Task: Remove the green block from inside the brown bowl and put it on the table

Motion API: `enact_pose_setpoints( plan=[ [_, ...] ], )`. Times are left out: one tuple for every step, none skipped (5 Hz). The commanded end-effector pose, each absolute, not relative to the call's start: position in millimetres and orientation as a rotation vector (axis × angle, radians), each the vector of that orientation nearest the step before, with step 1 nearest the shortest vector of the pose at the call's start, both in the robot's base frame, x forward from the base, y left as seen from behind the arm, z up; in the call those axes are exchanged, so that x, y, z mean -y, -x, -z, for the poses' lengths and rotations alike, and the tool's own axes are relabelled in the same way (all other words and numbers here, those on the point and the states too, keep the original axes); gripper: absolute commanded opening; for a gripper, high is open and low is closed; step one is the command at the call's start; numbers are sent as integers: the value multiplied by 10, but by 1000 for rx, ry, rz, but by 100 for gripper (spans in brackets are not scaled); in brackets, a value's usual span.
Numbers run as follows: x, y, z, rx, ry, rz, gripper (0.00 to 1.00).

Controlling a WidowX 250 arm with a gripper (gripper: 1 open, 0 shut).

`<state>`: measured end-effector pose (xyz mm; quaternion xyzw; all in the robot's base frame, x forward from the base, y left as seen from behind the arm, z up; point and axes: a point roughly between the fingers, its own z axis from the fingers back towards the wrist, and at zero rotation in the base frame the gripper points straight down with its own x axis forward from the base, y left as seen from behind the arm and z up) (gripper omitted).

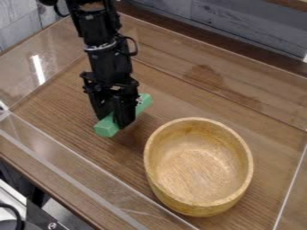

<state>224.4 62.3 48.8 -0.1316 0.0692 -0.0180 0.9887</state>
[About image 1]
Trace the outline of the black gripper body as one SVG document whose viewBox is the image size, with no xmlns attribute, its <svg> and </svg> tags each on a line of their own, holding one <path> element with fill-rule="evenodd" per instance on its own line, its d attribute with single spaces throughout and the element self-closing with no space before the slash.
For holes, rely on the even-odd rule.
<svg viewBox="0 0 307 230">
<path fill-rule="evenodd" d="M 83 72 L 84 91 L 93 105 L 127 103 L 136 105 L 139 82 L 133 79 L 131 57 L 137 49 L 129 50 L 128 41 L 87 44 L 91 71 Z"/>
</svg>

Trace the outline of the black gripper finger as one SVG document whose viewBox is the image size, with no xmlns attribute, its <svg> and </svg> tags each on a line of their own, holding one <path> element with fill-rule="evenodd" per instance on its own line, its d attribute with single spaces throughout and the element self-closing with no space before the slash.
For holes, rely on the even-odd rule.
<svg viewBox="0 0 307 230">
<path fill-rule="evenodd" d="M 137 94 L 116 94 L 112 97 L 113 122 L 119 129 L 124 129 L 136 120 Z"/>
<path fill-rule="evenodd" d="M 104 92 L 89 92 L 88 98 L 97 119 L 104 119 L 112 113 L 112 95 Z"/>
</svg>

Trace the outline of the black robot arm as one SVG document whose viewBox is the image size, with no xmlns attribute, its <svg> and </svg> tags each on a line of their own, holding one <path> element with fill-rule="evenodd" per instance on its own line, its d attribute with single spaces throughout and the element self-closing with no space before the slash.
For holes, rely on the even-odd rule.
<svg viewBox="0 0 307 230">
<path fill-rule="evenodd" d="M 123 27 L 113 0 L 64 0 L 68 15 L 84 42 L 91 71 L 81 72 L 84 93 L 99 120 L 112 115 L 119 129 L 136 120 L 139 82 L 132 77 L 132 56 L 129 49 L 135 39 L 120 33 Z"/>
</svg>

